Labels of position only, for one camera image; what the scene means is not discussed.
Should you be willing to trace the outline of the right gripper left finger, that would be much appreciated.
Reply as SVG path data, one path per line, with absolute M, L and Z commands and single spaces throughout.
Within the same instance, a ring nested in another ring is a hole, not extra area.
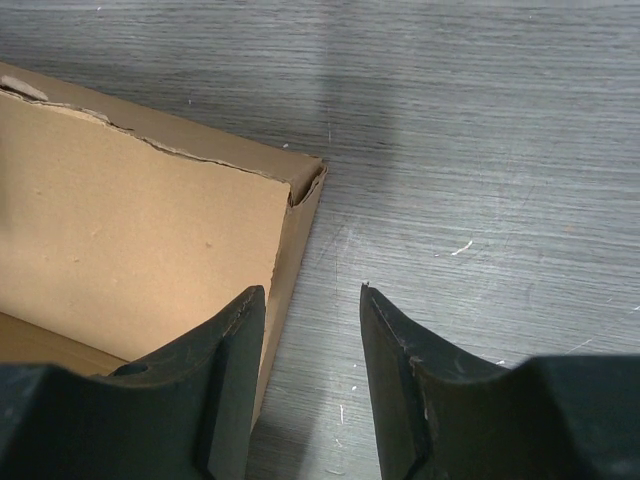
M 107 375 L 1 367 L 5 479 L 240 479 L 265 325 L 251 286 L 211 319 Z

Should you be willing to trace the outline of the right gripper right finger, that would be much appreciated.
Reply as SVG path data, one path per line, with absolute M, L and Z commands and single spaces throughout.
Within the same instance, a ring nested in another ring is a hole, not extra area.
M 508 369 L 369 285 L 360 325 L 383 478 L 638 477 L 637 356 L 534 356 Z

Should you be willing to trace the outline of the brown cardboard box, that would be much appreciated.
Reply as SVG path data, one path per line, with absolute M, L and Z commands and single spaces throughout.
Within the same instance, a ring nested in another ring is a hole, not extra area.
M 267 146 L 1 67 L 1 358 L 106 374 L 264 288 L 263 396 L 327 175 Z

